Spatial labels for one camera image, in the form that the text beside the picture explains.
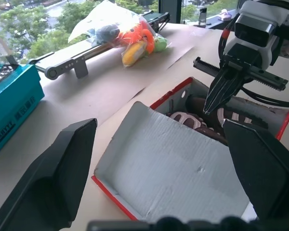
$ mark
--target toy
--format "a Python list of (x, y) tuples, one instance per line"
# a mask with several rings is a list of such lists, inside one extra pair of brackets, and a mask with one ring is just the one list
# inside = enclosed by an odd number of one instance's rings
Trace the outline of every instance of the toy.
[(218, 19), (223, 22), (230, 21), (232, 19), (232, 15), (226, 9), (223, 9), (222, 12), (218, 15)]
[(120, 33), (119, 27), (116, 24), (103, 26), (96, 30), (96, 40), (100, 43), (113, 42)]
[(147, 42), (146, 50), (151, 54), (154, 50), (154, 38), (145, 21), (140, 21), (139, 24), (128, 31), (120, 32), (117, 38), (122, 46), (128, 46), (142, 40)]
[(126, 49), (122, 55), (122, 62), (124, 66), (133, 65), (146, 53), (147, 42), (139, 41), (132, 44)]
[(161, 52), (167, 48), (167, 39), (162, 36), (154, 37), (154, 52)]

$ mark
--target shoe box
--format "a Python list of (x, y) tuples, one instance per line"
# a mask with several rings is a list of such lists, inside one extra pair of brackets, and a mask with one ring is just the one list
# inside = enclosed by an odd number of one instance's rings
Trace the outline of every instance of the shoe box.
[[(190, 77), (150, 107), (136, 102), (123, 119), (92, 179), (130, 219), (256, 217), (228, 147), (169, 117), (187, 112), (186, 101), (207, 91)], [(289, 122), (289, 110), (238, 97), (227, 109), (262, 121), (277, 139)]]
[(44, 97), (39, 81), (34, 65), (0, 64), (0, 149)]

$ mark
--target window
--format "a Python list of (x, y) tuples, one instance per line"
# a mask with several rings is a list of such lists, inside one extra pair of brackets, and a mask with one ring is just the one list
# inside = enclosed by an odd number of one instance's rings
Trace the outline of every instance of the window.
[[(0, 37), (26, 63), (87, 39), (67, 39), (75, 25), (101, 1), (98, 0), (0, 0)], [(136, 13), (158, 12), (158, 0), (116, 0), (119, 6)]]
[(207, 17), (219, 14), (223, 9), (234, 10), (238, 0), (182, 0), (181, 23), (194, 25), (199, 18), (199, 10), (207, 8)]

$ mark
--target black cable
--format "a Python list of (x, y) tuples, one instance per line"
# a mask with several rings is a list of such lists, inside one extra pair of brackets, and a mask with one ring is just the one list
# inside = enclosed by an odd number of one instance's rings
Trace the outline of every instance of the black cable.
[(233, 29), (235, 22), (239, 16), (240, 16), (240, 14), (237, 13), (234, 16), (234, 18), (228, 23), (228, 25), (225, 27), (225, 29), (223, 30), (222, 36), (221, 36), (219, 44), (218, 44), (218, 55), (219, 55), (220, 59), (223, 56), (223, 51), (225, 50), (229, 33)]
[(273, 106), (279, 106), (279, 107), (289, 107), (289, 102), (287, 101), (282, 101), (282, 100), (276, 100), (276, 99), (272, 99), (263, 95), (259, 95), (255, 92), (252, 92), (246, 88), (242, 88), (243, 92), (245, 94), (247, 94), (248, 96), (250, 96), (251, 98), (262, 102), (262, 103), (266, 103), (269, 105), (273, 105)]

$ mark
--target shoe box lid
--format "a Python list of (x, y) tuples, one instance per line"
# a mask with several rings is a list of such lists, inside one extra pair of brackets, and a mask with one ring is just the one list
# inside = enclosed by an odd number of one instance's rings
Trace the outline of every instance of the shoe box lid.
[[(123, 119), (92, 179), (129, 218), (218, 222), (226, 216), (244, 217), (248, 205), (256, 217), (228, 147), (165, 115), (184, 110), (190, 94), (205, 97), (207, 91), (190, 77), (150, 108), (136, 102)], [(279, 139), (289, 121), (289, 110), (237, 97), (229, 104), (264, 119)]]

